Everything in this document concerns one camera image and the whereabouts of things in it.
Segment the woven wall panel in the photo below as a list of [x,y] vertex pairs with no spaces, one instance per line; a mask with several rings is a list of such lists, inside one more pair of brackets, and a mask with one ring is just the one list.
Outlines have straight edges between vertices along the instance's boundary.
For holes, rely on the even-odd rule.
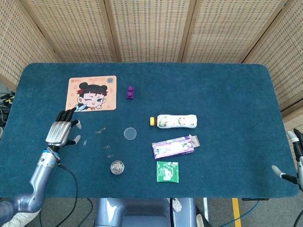
[[[283,122],[284,122],[285,131],[288,130],[293,131],[293,129],[296,128],[300,132],[303,132],[303,108],[283,118]],[[292,151],[294,162],[296,163],[293,144],[289,138],[288,138],[288,142]]]
[[113,61],[98,0],[22,0],[63,61]]
[[281,109],[303,98],[303,1],[291,2],[289,10],[246,60],[268,67]]
[[122,61],[176,62],[190,0],[111,0]]
[[57,62],[15,1],[0,1],[0,31],[0,77],[11,89],[29,63]]
[[281,0],[202,0],[185,62],[239,62]]

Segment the blue cable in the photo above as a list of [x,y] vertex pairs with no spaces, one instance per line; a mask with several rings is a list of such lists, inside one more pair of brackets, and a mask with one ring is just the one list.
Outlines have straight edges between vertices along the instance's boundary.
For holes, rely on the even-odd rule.
[[232,221],[230,221],[230,222],[228,222],[228,223],[222,225],[221,227],[228,226],[228,225],[232,224],[233,222],[235,222],[236,220],[239,220],[239,219],[245,217],[246,215],[249,215],[249,213],[251,213],[251,212],[256,208],[256,206],[259,204],[259,202],[260,202],[260,201],[258,201],[258,202],[255,204],[255,206],[253,206],[253,208],[250,209],[250,211],[248,211],[248,212],[246,212],[245,214],[241,215],[239,218],[237,218],[237,219],[235,219],[235,220],[232,220]]

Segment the yellow floor stripe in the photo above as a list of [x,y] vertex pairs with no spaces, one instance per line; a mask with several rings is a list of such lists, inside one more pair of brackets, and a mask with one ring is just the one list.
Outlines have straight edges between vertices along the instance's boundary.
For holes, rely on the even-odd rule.
[[[232,209],[233,209],[233,217],[235,219],[240,217],[240,210],[239,210],[239,202],[238,198],[232,199]],[[235,221],[235,227],[241,227],[241,219]]]

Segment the yellow bottle cap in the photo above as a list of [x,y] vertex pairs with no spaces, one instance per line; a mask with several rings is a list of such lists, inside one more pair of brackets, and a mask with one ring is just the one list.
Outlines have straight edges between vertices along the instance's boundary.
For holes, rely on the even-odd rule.
[[155,118],[150,117],[150,126],[155,126]]

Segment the white plastic bottle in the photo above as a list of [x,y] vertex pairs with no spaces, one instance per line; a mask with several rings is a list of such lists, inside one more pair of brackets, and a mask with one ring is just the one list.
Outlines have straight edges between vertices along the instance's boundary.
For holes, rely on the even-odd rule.
[[196,115],[168,115],[161,114],[157,118],[150,118],[151,126],[158,126],[161,129],[169,128],[195,128],[197,127]]

